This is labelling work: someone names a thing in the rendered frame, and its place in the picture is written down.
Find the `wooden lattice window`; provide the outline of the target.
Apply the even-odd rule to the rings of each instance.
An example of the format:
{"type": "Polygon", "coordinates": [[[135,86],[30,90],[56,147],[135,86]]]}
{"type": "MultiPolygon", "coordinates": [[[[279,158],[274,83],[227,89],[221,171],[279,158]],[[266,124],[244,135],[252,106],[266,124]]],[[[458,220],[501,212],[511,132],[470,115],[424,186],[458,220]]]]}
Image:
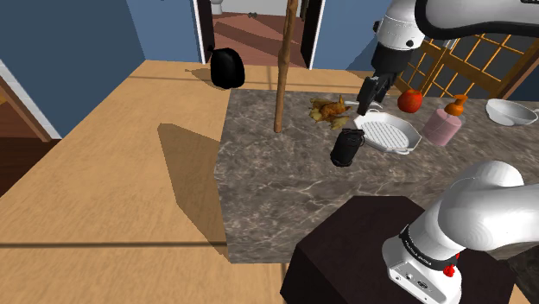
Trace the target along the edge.
{"type": "Polygon", "coordinates": [[[406,71],[397,76],[395,86],[400,92],[416,89],[427,95],[432,87],[441,90],[439,96],[451,97],[451,85],[457,77],[470,81],[463,91],[469,95],[473,88],[488,92],[489,98],[507,99],[526,80],[536,67],[539,67],[539,38],[533,38],[527,48],[509,45],[516,37],[501,35],[494,40],[490,35],[474,35],[472,46],[463,56],[457,55],[457,47],[466,40],[454,39],[436,43],[434,39],[425,39],[418,51],[420,57],[416,63],[409,62],[406,71]],[[514,54],[515,63],[507,73],[496,77],[487,69],[501,57],[502,53],[514,54]]]}

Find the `white bowl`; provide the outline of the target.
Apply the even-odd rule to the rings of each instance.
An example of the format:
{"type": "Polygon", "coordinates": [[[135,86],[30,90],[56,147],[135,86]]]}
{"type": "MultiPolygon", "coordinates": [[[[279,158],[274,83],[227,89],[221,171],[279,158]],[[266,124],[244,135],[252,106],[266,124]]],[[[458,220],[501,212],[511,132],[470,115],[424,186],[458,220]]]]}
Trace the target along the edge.
{"type": "Polygon", "coordinates": [[[505,99],[491,98],[485,105],[487,116],[503,126],[532,124],[539,119],[539,108],[530,108],[505,99]]]}

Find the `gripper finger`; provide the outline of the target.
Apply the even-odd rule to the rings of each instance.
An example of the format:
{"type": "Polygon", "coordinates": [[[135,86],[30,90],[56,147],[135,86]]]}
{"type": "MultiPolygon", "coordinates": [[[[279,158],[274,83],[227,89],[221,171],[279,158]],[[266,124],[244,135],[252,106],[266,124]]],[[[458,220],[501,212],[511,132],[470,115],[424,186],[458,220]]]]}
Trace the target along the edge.
{"type": "Polygon", "coordinates": [[[369,109],[372,100],[376,97],[380,90],[379,77],[367,77],[357,96],[358,108],[357,113],[360,116],[364,116],[369,109]]]}
{"type": "Polygon", "coordinates": [[[381,75],[378,77],[378,88],[375,95],[375,101],[382,103],[387,91],[394,85],[395,75],[381,75]]]}

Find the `open doorway white frame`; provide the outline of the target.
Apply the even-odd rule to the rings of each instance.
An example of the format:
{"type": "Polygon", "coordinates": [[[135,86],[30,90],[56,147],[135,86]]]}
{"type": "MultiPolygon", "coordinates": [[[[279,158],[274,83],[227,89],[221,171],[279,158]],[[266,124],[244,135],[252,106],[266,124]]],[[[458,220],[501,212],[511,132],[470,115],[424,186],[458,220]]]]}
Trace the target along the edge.
{"type": "MultiPolygon", "coordinates": [[[[232,48],[247,65],[276,66],[288,0],[193,0],[202,61],[213,48],[232,48]]],[[[290,65],[314,67],[326,0],[298,0],[290,42],[290,65]]]]}

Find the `pink soap dispenser orange pump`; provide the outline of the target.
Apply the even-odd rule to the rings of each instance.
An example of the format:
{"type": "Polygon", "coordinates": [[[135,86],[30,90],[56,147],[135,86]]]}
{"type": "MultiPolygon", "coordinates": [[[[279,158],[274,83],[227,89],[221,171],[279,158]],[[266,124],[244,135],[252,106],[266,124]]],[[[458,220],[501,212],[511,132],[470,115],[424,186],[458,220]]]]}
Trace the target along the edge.
{"type": "Polygon", "coordinates": [[[463,115],[466,95],[455,95],[455,100],[436,109],[422,128],[422,135],[431,143],[446,146],[465,124],[463,115]]]}

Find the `yellow brown roast chicken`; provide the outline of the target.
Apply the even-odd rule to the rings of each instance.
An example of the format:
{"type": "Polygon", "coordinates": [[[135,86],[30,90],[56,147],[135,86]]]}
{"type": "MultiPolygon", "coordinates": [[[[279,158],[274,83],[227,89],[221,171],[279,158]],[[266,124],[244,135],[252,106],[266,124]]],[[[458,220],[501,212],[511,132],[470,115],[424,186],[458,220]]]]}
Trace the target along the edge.
{"type": "Polygon", "coordinates": [[[316,122],[330,123],[331,130],[341,129],[350,119],[346,112],[352,107],[345,105],[342,96],[337,102],[323,98],[311,98],[311,110],[309,116],[316,122]]]}

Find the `white octagonal grill pan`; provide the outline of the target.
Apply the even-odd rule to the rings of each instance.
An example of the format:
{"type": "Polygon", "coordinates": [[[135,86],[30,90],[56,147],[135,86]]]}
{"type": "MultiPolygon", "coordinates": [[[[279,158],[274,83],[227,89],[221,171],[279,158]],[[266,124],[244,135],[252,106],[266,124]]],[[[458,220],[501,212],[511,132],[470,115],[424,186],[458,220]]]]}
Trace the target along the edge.
{"type": "Polygon", "coordinates": [[[382,152],[408,155],[422,139],[409,122],[377,109],[369,109],[353,122],[365,133],[365,142],[382,152]]]}

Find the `red apple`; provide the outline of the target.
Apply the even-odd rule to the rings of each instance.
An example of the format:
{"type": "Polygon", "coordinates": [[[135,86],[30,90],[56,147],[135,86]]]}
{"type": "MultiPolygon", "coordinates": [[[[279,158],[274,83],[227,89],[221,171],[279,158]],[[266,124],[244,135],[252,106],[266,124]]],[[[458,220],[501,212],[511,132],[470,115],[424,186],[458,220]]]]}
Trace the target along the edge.
{"type": "Polygon", "coordinates": [[[407,113],[417,112],[422,105],[422,93],[415,89],[408,89],[397,99],[398,108],[407,113]]]}

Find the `dark robot stand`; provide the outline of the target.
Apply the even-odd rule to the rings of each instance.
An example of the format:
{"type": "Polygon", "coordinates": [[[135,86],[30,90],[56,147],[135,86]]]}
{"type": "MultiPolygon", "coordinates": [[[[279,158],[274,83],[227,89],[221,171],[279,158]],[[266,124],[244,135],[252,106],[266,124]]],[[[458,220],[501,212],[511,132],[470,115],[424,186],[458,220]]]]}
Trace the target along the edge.
{"type": "MultiPolygon", "coordinates": [[[[287,304],[422,304],[387,273],[382,246],[423,208],[403,196],[354,196],[296,246],[281,294],[287,304]]],[[[516,275],[485,252],[465,250],[460,304],[508,304],[516,275]]]]}

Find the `black jar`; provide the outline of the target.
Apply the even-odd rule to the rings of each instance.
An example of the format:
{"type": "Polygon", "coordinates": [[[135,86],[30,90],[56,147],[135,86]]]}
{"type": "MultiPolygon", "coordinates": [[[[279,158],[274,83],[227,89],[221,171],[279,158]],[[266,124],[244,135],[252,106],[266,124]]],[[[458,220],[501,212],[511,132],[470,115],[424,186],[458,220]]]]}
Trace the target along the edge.
{"type": "Polygon", "coordinates": [[[330,153],[336,167],[349,167],[358,149],[365,143],[365,132],[361,129],[344,128],[338,135],[330,153]]]}

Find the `brown wooden pole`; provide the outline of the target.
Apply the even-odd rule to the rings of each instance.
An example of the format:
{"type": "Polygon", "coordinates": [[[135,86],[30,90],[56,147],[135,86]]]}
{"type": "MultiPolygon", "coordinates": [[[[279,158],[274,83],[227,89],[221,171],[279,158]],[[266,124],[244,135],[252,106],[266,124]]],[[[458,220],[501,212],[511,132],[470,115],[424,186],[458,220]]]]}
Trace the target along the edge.
{"type": "Polygon", "coordinates": [[[283,26],[282,46],[278,53],[278,81],[276,90],[276,109],[274,120],[274,132],[282,131],[282,116],[284,109],[284,95],[290,62],[290,45],[295,29],[295,18],[298,0],[288,0],[285,22],[283,26]]]}

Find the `black rounded bag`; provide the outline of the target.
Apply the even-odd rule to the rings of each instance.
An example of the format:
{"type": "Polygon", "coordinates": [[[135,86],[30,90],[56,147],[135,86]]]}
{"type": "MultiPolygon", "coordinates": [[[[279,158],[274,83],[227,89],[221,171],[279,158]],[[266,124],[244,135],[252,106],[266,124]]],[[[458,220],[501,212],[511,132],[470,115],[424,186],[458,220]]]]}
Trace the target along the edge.
{"type": "Polygon", "coordinates": [[[212,51],[211,61],[211,81],[223,89],[239,88],[245,82],[244,63],[232,48],[225,47],[212,51]]]}

